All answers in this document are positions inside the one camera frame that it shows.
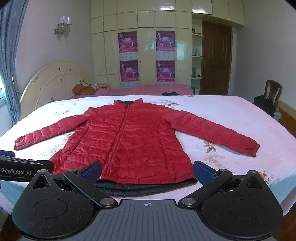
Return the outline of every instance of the pink bedsheet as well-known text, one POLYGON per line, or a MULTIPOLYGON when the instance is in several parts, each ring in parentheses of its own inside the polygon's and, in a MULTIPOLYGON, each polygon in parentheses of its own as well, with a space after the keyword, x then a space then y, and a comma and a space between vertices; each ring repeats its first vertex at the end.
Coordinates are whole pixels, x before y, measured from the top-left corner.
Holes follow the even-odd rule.
POLYGON ((138 85, 130 89, 98 89, 94 95, 74 95, 71 99, 92 97, 92 96, 121 96, 121 95, 162 95, 167 92, 177 92, 180 95, 193 95, 188 85, 182 84, 150 84, 138 85))

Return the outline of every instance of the red puffer jacket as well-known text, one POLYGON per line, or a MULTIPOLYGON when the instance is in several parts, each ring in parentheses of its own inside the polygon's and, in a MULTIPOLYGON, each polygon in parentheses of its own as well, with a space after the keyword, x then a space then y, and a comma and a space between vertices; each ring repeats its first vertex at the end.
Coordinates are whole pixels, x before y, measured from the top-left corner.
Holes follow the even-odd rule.
POLYGON ((19 137, 15 150, 73 130, 64 148, 50 158, 53 173, 81 169, 100 160, 101 179, 117 183, 165 184, 194 178, 191 161, 175 130, 253 157, 260 146, 249 137, 192 113, 138 99, 130 105, 114 101, 113 105, 89 107, 83 115, 64 118, 19 137))

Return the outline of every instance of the window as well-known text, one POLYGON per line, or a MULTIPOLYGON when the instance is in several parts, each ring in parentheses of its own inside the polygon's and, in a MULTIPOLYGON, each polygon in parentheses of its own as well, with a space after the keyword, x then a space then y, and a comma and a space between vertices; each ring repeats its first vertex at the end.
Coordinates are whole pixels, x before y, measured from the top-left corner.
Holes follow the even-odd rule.
POLYGON ((2 81, 1 81, 1 79, 0 79, 0 99, 1 99, 2 97, 4 97, 4 96, 5 96, 4 88, 3 88, 3 85, 2 85, 2 81))

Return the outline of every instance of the white wall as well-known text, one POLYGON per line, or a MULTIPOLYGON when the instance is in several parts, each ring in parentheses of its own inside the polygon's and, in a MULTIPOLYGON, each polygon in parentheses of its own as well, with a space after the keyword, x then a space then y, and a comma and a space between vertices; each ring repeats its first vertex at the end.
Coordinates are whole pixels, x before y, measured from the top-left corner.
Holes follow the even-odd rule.
POLYGON ((17 48, 20 92, 44 66, 58 60, 76 63, 94 76, 90 0, 30 0, 17 48), (72 17, 68 36, 54 34, 61 16, 72 17))
POLYGON ((7 105, 0 107, 0 137, 11 128, 7 105))
POLYGON ((282 84, 280 100, 296 109, 296 11, 285 0, 243 0, 245 27, 237 32, 234 94, 248 101, 267 79, 282 84))
POLYGON ((236 70, 236 54, 237 54, 237 30, 232 28, 232 58, 231 71, 229 77, 228 95, 234 95, 234 75, 236 70))

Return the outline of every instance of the pink poster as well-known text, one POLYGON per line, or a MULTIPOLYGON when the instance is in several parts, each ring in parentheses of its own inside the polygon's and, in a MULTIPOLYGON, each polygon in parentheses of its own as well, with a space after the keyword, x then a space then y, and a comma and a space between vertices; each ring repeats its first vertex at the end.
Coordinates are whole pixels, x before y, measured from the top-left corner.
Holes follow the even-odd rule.
POLYGON ((137 31, 118 33, 119 53, 138 52, 137 31))
POLYGON ((176 32, 156 31, 156 51, 175 52, 176 32))
POLYGON ((120 77, 122 82, 139 81, 137 60, 120 61, 120 77))
POLYGON ((157 82, 175 82, 175 60, 156 61, 157 82))

